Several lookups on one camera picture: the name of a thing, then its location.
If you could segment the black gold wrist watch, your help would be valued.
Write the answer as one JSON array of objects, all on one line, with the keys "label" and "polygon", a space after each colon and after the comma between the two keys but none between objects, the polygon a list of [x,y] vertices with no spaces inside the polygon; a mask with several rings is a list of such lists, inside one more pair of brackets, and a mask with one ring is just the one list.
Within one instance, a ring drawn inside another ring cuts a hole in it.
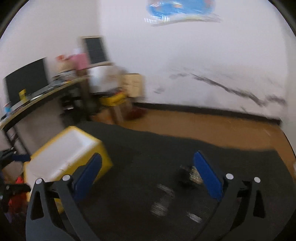
[{"label": "black gold wrist watch", "polygon": [[180,177],[188,184],[203,184],[203,179],[195,166],[180,166]]}]

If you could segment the small silver jewelry piece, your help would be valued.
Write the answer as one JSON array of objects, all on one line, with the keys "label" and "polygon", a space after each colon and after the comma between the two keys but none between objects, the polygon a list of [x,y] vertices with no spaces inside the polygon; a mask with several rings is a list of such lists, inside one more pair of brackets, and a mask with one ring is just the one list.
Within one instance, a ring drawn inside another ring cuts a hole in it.
[{"label": "small silver jewelry piece", "polygon": [[188,216],[188,218],[190,218],[192,221],[195,221],[196,223],[202,222],[202,219],[199,216],[197,216],[191,212],[187,212],[187,216]]}]

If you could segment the yellow white storage box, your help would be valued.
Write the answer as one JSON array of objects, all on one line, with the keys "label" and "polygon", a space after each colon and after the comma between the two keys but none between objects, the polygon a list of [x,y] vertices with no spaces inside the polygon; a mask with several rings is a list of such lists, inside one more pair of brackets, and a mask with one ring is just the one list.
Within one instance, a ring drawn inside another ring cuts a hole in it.
[{"label": "yellow white storage box", "polygon": [[64,175],[73,175],[76,169],[86,165],[98,153],[102,166],[94,181],[103,177],[113,163],[103,142],[85,131],[70,126],[48,141],[23,165],[24,182],[33,188],[35,181],[58,181]]}]

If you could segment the black table mat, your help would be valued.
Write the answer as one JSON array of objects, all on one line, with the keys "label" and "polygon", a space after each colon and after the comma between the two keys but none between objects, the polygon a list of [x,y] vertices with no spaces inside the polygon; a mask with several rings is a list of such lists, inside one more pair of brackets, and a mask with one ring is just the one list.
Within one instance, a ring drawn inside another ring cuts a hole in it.
[{"label": "black table mat", "polygon": [[260,178],[268,240],[288,240],[295,228],[295,183],[275,150],[221,148],[103,123],[78,127],[100,139],[113,162],[79,203],[100,240],[195,240],[218,204],[204,186],[180,177],[180,166],[191,165],[196,152],[224,173]]}]

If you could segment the dark curved desk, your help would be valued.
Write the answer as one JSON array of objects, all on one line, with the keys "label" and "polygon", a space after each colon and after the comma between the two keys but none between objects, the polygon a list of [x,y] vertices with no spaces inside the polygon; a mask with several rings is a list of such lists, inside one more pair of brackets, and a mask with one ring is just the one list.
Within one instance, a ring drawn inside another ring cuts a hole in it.
[{"label": "dark curved desk", "polygon": [[22,105],[17,110],[1,121],[1,131],[3,132],[6,141],[8,142],[10,149],[18,152],[18,149],[15,147],[16,141],[19,141],[21,147],[26,154],[30,154],[29,150],[23,143],[21,137],[18,134],[18,131],[15,125],[20,122],[23,118],[28,116],[30,113],[35,111],[37,108],[43,106],[47,102],[55,99],[56,97],[69,92],[72,89],[79,90],[80,96],[74,97],[73,100],[82,101],[82,109],[85,114],[86,120],[90,121],[91,118],[91,95],[89,91],[89,75],[80,76],[72,81],[66,82],[64,85],[57,87],[53,90],[50,90],[44,94],[41,94],[39,97],[34,97],[33,100],[27,101],[26,104]]}]

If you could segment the yellow stool box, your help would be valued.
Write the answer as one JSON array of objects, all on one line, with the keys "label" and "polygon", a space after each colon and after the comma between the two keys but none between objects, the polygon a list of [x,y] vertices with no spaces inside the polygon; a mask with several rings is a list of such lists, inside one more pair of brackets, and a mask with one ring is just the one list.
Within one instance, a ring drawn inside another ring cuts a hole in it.
[{"label": "yellow stool box", "polygon": [[111,96],[103,96],[99,101],[102,106],[109,108],[116,124],[123,122],[132,109],[130,99],[122,91]]}]

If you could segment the black monitor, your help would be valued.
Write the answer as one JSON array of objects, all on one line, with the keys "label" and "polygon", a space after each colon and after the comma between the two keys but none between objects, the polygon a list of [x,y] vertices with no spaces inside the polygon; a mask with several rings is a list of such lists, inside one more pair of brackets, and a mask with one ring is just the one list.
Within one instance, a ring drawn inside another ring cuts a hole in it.
[{"label": "black monitor", "polygon": [[49,85],[45,61],[46,58],[36,60],[4,78],[11,106],[20,102],[19,92],[22,90],[30,95]]}]

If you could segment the white paper bag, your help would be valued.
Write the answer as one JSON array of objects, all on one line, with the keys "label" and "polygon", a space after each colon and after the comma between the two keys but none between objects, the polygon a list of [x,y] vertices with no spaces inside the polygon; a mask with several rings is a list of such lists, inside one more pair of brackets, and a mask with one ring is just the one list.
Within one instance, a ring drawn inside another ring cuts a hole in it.
[{"label": "white paper bag", "polygon": [[117,66],[96,66],[88,70],[91,93],[106,92],[119,85],[120,69]]}]

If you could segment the tan paper bag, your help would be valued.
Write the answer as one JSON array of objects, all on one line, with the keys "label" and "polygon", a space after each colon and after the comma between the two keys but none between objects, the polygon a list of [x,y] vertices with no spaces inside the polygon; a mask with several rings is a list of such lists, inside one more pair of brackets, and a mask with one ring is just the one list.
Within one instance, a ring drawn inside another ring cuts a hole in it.
[{"label": "tan paper bag", "polygon": [[122,88],[131,98],[143,97],[143,77],[138,73],[128,73],[122,76]]}]

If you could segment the pink paper bag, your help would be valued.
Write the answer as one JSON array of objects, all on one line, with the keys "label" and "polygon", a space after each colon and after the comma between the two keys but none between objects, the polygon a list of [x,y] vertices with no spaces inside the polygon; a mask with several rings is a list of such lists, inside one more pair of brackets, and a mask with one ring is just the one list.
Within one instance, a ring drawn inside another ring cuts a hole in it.
[{"label": "pink paper bag", "polygon": [[85,53],[72,55],[70,60],[73,62],[75,70],[84,70],[89,67],[88,57]]}]

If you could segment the framed chalkboard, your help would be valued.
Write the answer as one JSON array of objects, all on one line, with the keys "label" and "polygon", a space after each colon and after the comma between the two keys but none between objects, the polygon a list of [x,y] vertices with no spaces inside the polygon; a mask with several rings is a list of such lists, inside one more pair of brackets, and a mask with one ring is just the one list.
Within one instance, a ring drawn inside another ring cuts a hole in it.
[{"label": "framed chalkboard", "polygon": [[90,66],[108,65],[110,63],[102,36],[83,36],[81,42]]}]

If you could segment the blue wall poster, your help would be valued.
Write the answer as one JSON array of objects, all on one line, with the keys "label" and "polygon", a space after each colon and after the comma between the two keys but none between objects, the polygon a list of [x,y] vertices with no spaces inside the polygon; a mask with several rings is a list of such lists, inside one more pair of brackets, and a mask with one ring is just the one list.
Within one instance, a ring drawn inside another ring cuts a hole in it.
[{"label": "blue wall poster", "polygon": [[162,26],[180,22],[220,22],[215,1],[148,1],[146,23]]}]

